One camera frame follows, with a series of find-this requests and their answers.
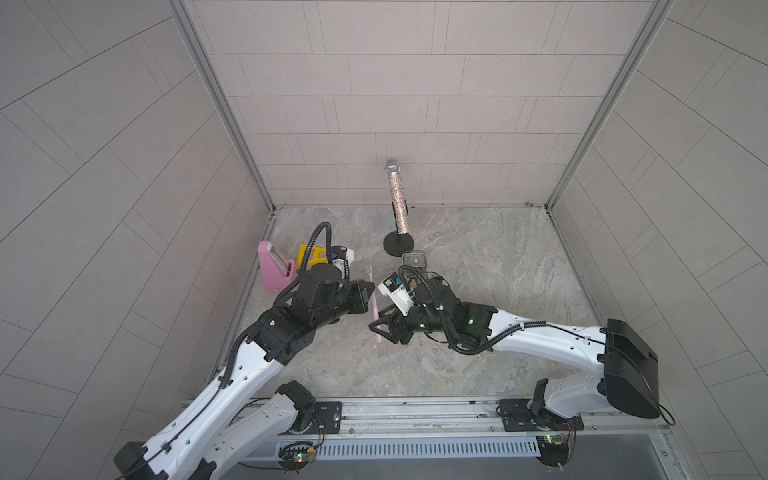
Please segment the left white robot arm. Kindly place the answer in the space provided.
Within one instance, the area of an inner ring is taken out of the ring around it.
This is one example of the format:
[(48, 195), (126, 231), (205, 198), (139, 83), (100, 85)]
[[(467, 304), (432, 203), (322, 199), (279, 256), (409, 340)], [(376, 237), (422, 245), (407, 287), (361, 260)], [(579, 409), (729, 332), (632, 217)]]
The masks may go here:
[(192, 403), (144, 443), (122, 447), (114, 463), (123, 479), (218, 479), (257, 446), (310, 421), (316, 399), (299, 382), (279, 387), (255, 412), (237, 414), (268, 380), (347, 314), (367, 312), (375, 285), (322, 263), (302, 271), (236, 338), (224, 370)]

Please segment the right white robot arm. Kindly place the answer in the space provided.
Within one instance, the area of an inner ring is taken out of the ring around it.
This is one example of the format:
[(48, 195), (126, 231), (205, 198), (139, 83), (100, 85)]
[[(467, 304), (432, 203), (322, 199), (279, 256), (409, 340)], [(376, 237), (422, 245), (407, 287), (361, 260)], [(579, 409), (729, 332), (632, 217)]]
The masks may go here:
[(378, 286), (390, 306), (369, 328), (394, 344), (443, 334), (450, 350), (475, 356), (516, 352), (570, 366), (575, 374), (537, 382), (527, 409), (546, 427), (611, 407), (641, 419), (674, 419), (661, 404), (658, 356), (626, 322), (604, 327), (533, 320), (491, 305), (463, 302), (439, 275), (394, 273)]

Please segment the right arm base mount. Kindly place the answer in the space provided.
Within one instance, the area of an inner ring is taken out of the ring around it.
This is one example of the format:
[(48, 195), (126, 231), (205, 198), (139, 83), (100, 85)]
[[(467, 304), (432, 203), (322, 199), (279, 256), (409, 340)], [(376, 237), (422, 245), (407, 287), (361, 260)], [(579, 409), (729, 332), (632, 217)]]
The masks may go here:
[(529, 404), (531, 399), (501, 399), (497, 402), (496, 414), (501, 418), (504, 431), (510, 432), (565, 432), (584, 429), (582, 418), (577, 415), (569, 419), (559, 417), (546, 408), (534, 413)]

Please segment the pink toothbrush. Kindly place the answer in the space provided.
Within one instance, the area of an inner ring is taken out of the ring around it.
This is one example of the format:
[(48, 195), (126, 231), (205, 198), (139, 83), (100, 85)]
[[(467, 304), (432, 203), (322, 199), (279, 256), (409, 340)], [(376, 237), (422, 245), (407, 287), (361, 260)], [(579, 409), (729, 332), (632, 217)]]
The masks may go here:
[[(365, 266), (365, 272), (368, 276), (368, 280), (373, 283), (374, 282), (374, 276), (373, 276), (373, 268), (371, 264), (367, 264)], [(373, 321), (377, 321), (379, 319), (379, 309), (377, 305), (376, 300), (376, 294), (372, 293), (369, 298), (369, 310), (372, 313)]]

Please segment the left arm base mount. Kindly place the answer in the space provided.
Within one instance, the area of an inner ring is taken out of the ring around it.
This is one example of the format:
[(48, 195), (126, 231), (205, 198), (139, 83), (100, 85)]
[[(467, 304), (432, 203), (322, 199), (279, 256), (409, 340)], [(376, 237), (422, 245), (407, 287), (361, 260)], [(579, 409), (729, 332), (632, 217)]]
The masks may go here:
[(340, 401), (316, 401), (312, 412), (303, 411), (284, 435), (338, 434), (343, 416)]

